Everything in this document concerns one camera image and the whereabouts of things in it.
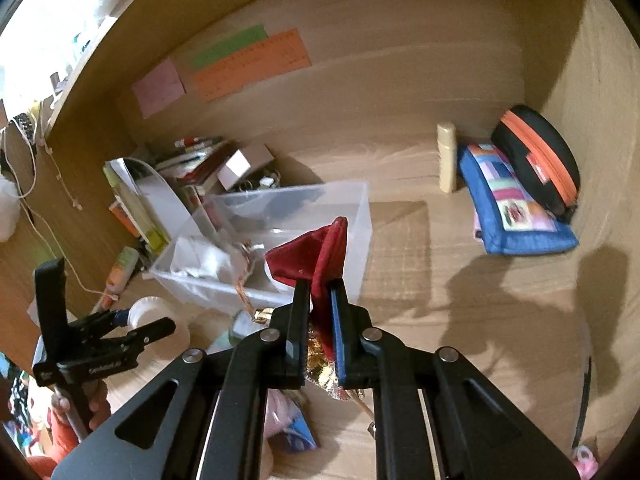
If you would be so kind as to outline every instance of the pink object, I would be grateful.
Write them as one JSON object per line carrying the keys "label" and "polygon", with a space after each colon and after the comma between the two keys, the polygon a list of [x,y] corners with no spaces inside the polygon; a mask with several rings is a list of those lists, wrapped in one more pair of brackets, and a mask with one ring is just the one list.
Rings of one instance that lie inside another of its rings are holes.
{"label": "pink object", "polygon": [[138,99],[143,119],[164,110],[184,94],[182,81],[170,58],[133,83],[131,89]]}
{"label": "pink object", "polygon": [[598,471],[598,462],[586,446],[580,446],[574,451],[573,462],[580,474],[580,480],[591,480]]}
{"label": "pink object", "polygon": [[297,412],[296,405],[289,397],[285,396],[280,390],[269,390],[262,436],[271,438],[273,435],[288,428]]}

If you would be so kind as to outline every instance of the paper sheet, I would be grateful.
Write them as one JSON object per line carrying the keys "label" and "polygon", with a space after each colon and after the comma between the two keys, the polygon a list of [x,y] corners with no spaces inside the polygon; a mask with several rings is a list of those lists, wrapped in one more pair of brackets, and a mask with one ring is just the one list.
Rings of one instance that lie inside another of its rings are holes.
{"label": "paper sheet", "polygon": [[209,101],[243,86],[311,66],[296,28],[254,43],[193,74],[198,93]]}
{"label": "paper sheet", "polygon": [[170,58],[133,83],[131,89],[138,99],[143,119],[164,110],[184,94],[182,81]]}
{"label": "paper sheet", "polygon": [[203,69],[226,56],[230,56],[238,50],[242,50],[251,44],[266,39],[267,33],[264,30],[264,25],[255,25],[254,27],[246,28],[231,38],[226,38],[226,40],[220,41],[207,50],[193,56],[191,58],[191,67],[194,70]]}

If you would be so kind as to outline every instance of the book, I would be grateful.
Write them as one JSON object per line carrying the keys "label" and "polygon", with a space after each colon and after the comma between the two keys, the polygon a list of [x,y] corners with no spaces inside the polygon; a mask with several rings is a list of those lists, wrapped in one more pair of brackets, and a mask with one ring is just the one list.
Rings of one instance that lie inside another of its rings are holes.
{"label": "book", "polygon": [[[197,140],[196,143],[185,142],[188,140]],[[175,164],[180,164],[181,162],[187,162],[191,160],[195,152],[200,152],[201,150],[205,150],[206,148],[212,148],[213,146],[223,142],[223,138],[221,136],[216,137],[185,137],[184,139],[176,140],[174,145],[177,148],[174,150],[171,155],[166,156],[163,160],[158,162],[154,169],[156,171],[165,170]]]}
{"label": "book", "polygon": [[195,188],[195,186],[187,184],[176,190],[178,197],[191,214],[194,214],[203,203],[202,197]]}
{"label": "book", "polygon": [[211,153],[213,153],[213,151],[214,151],[213,146],[207,146],[201,150],[194,150],[191,152],[182,153],[181,155],[175,155],[175,156],[172,156],[172,158],[168,158],[167,160],[159,162],[158,164],[155,165],[154,169],[158,173],[162,174],[163,171],[169,168],[173,168],[174,166],[180,166],[182,164],[187,164],[199,158],[209,156]]}
{"label": "book", "polygon": [[200,184],[211,173],[217,171],[229,158],[234,154],[236,147],[228,140],[220,142],[214,147],[214,152],[211,153],[206,160],[198,164],[187,174],[183,176],[175,177],[181,184]]}
{"label": "book", "polygon": [[225,188],[222,187],[218,179],[218,172],[212,171],[211,174],[200,184],[196,184],[196,192],[201,197],[206,197],[209,194],[221,194],[225,192]]}
{"label": "book", "polygon": [[140,238],[140,232],[138,231],[138,229],[136,229],[136,226],[133,225],[133,222],[127,216],[126,211],[124,210],[120,202],[118,202],[118,200],[116,200],[109,206],[109,211],[111,211],[111,213],[113,213],[113,215],[120,221],[120,223],[124,225],[124,227],[126,227],[127,231],[129,231],[136,238]]}
{"label": "book", "polygon": [[152,251],[155,254],[160,254],[168,244],[168,240],[149,217],[140,197],[136,196],[127,187],[108,163],[102,168],[102,171],[127,217],[129,217],[145,242],[149,244]]}

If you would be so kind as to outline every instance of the orange zipper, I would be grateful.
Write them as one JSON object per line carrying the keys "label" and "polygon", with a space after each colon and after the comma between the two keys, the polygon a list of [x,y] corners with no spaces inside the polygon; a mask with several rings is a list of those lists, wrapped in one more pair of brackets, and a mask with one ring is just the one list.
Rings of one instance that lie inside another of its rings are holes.
{"label": "orange zipper", "polygon": [[578,195],[577,189],[575,189],[571,175],[569,175],[556,152],[540,138],[531,126],[512,111],[509,110],[505,113],[501,121],[536,156],[540,167],[556,186],[564,204],[567,207],[574,205]]}

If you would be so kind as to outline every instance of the red fabric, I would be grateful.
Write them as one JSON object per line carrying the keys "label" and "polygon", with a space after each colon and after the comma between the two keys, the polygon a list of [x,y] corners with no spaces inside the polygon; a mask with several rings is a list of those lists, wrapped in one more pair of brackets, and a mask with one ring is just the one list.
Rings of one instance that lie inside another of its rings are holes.
{"label": "red fabric", "polygon": [[49,420],[53,437],[51,456],[30,456],[27,458],[31,468],[44,480],[49,480],[58,463],[78,446],[78,438],[71,427],[60,422],[55,413],[50,413]]}
{"label": "red fabric", "polygon": [[339,216],[331,225],[299,236],[267,252],[265,258],[274,279],[295,286],[311,281],[314,309],[311,321],[318,329],[324,353],[334,360],[334,327],[326,284],[342,277],[347,251],[347,219]]}

